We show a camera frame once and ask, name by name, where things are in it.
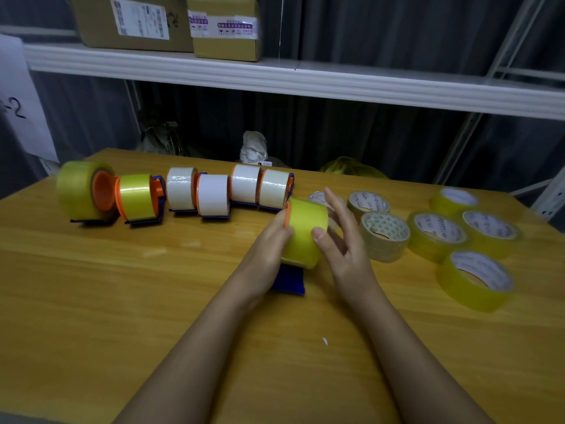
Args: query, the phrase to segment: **forearm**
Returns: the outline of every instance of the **forearm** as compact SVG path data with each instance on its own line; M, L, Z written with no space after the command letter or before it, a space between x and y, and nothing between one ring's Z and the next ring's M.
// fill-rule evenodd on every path
M382 292L354 309L371 337L404 420L492 423L420 341Z
M205 422L247 303L226 283L114 423Z

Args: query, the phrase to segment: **tape roll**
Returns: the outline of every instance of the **tape roll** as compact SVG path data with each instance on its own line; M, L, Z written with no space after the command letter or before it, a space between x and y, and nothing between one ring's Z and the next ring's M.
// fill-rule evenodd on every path
M346 206L343 198L338 196L337 199L339 199L341 201L343 206ZM321 203L322 205L325 205L326 207L328 207L330 210L334 210L334 208L326 202L324 192L316 191L316 192L312 193L310 196L308 196L308 200L310 202ZM331 227L335 231L339 227L339 225L331 217L328 217L328 227Z
M257 203L257 190L261 167L256 165L235 165L230 178L231 200Z
M437 267L436 279L453 299L481 312L495 311L514 291L504 266L474 251L451 253Z
M469 245L465 230L443 214L414 211L406 223L410 227L408 249L432 262L441 263L452 251Z
M383 211L363 214L359 232L369 258L385 263L397 261L410 239L408 225L401 218Z
M159 214L159 180L149 174L124 175L115 184L116 205L126 221L155 219Z
M286 206L286 226L294 228L294 235L282 251L281 262L312 269L320 260L321 252L314 239L312 229L327 229L328 208L324 205L291 197Z
M369 211L390 211L389 202L380 195L373 192L359 191L353 192L348 198L348 208L351 210L357 223L361 221L361 216Z
M230 214L227 175L199 175L196 183L196 196L198 215L219 217Z
M167 175L167 198L172 210L194 210L196 203L196 168L173 167Z
M467 191L443 188L430 201L430 208L438 213L456 216L459 212L470 210L478 205L478 199Z
M459 220L471 238L469 248L493 259L508 257L523 237L517 226L482 211L464 211Z
M105 221L116 214L114 171L101 162L65 163L57 176L57 200L73 221Z
M265 170L259 183L259 205L282 209L293 179L288 172Z

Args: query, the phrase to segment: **person's right hand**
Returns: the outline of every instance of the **person's right hand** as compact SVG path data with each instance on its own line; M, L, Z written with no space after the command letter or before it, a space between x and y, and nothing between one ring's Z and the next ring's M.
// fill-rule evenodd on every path
M343 238L332 228L326 232L321 227L312 229L312 238L329 263L338 292L351 307L356 308L366 299L382 295L383 291L371 268L355 216L329 188L324 192L326 202L335 210Z

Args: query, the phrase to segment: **handwritten number 2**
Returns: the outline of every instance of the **handwritten number 2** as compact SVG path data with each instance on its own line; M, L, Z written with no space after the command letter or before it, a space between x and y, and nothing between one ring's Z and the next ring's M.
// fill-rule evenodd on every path
M22 118L22 119L27 119L25 116L22 116L22 115L20 114L21 104L20 104L20 102L18 101L18 99L14 98L14 97L8 98L8 102L10 103L10 105L11 105L12 102L14 102L14 101L15 101L16 104L18 105L18 106L16 107L16 109L14 110L14 114L16 115L16 117L20 117L20 118Z

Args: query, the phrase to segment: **fingernail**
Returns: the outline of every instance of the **fingernail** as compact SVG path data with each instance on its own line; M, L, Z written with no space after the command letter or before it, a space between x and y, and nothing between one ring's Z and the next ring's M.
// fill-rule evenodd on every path
M312 238L314 238L314 241L318 241L324 235L325 235L325 230L323 230L322 228L316 227L312 229Z

